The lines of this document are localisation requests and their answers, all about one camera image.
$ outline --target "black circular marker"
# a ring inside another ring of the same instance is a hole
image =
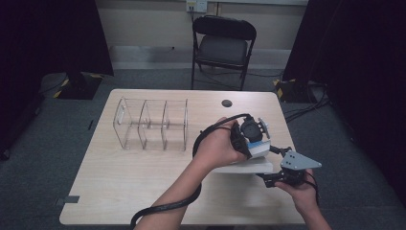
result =
[[[221,102],[221,104],[224,107],[231,107],[233,105],[233,103],[230,100],[223,100],[223,102]]]

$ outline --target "chair seat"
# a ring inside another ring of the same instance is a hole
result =
[[[245,40],[205,35],[200,43],[196,60],[243,66],[247,47]]]

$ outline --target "wooden table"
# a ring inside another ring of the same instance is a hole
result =
[[[188,100],[186,151],[123,149],[113,128],[121,97],[143,100]],[[232,101],[224,107],[223,100]],[[149,207],[177,178],[192,159],[192,146],[200,130],[220,117],[250,113],[268,125],[273,146],[294,149],[279,101],[267,92],[135,90],[110,93],[69,196],[60,222],[68,225],[129,225],[132,216]],[[274,172],[280,155],[269,153]],[[182,221],[185,225],[275,225],[304,223],[287,193],[267,189],[253,174],[211,172],[202,192]]]

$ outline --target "white wall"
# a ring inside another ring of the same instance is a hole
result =
[[[109,46],[192,46],[192,20],[185,1],[96,3]],[[207,14],[215,14],[216,6],[209,2]],[[219,4],[220,15],[247,20],[257,28],[256,49],[290,50],[304,13],[303,5]]]

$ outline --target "transparent container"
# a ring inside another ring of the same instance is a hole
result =
[[[113,126],[123,149],[185,150],[188,100],[121,98]]]

